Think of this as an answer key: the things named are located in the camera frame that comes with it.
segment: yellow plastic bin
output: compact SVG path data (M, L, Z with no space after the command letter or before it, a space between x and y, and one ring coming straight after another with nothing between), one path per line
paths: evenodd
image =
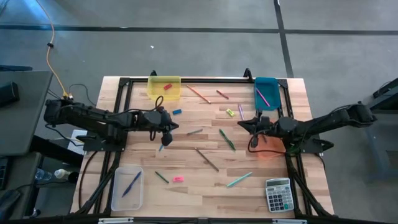
M164 86L168 84L172 86L165 90ZM153 100L156 100L159 96L163 96L164 100L178 100L181 96L181 77L151 76L148 78L147 94Z

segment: water bottle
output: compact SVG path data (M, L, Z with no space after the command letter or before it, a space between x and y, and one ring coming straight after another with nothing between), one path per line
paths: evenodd
M37 168L35 179L36 180L50 180L52 174L48 171Z

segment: concrete floor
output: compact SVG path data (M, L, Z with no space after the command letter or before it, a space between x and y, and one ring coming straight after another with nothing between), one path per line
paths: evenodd
M196 27L277 29L273 0L40 0L62 26ZM280 0L286 29L398 30L395 0ZM10 0L1 24L48 24L33 0ZM287 77L279 34L193 32L57 31L51 62L64 85L84 83L97 100L105 75ZM50 31L0 30L0 64L48 70ZM294 77L304 78L313 116L367 98L397 78L398 35L287 34ZM51 89L61 94L53 80ZM76 87L78 101L88 103ZM59 128L66 135L73 127ZM40 121L36 133L58 138ZM335 213L341 217L396 223L398 182L367 183L375 172L360 129L322 134L335 143L325 153ZM67 213L67 203L63 211Z

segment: wooden tabletop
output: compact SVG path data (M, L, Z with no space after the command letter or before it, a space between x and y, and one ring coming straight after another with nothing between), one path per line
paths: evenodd
M113 110L120 77L104 77L97 107ZM301 78L287 79L290 100L295 119L311 119L310 106L304 81ZM286 163L283 156L272 159L247 151L250 135L237 121L241 120L238 104L244 111L244 118L251 119L255 115L253 84L224 83L187 83L206 96L208 104L194 92L182 85L181 98L178 101L164 101L165 109L171 114L173 110L182 109L182 113L171 115L180 127L173 130L173 142L159 152L161 134L155 141L149 140L147 132L130 132L126 150L122 153L120 167L138 165L144 170L144 201L143 206L136 211L112 212L112 216L130 217L218 217L218 218L272 218L294 217L293 212L271 213L268 210L264 196L264 184L267 179L287 177ZM132 88L130 108L151 109L154 101L146 94L146 83L135 83ZM216 90L229 96L220 96ZM226 113L226 109L235 112L234 117ZM266 112L276 121L276 111ZM198 134L187 136L187 133L203 129ZM232 151L222 136L222 129L232 140L236 151ZM216 172L195 150L209 158L219 168ZM278 139L268 138L268 149L281 147ZM81 172L89 156L85 156ZM104 152L99 152L90 162L83 179L82 201L90 197L100 179ZM303 154L303 165L307 185L317 200L330 213L333 207L330 200L328 184L321 160L314 155ZM156 176L160 172L166 179L166 184ZM250 177L227 188L226 185L248 172ZM185 180L173 183L174 176L182 175ZM106 203L108 188L104 191L103 206ZM298 190L298 200L304 212L302 193ZM78 210L78 187L75 190L71 212Z

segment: blue eraser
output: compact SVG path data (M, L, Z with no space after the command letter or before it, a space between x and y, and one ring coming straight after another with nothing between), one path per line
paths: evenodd
M173 115L180 114L181 112L182 112L181 109L175 110L175 111L173 111Z

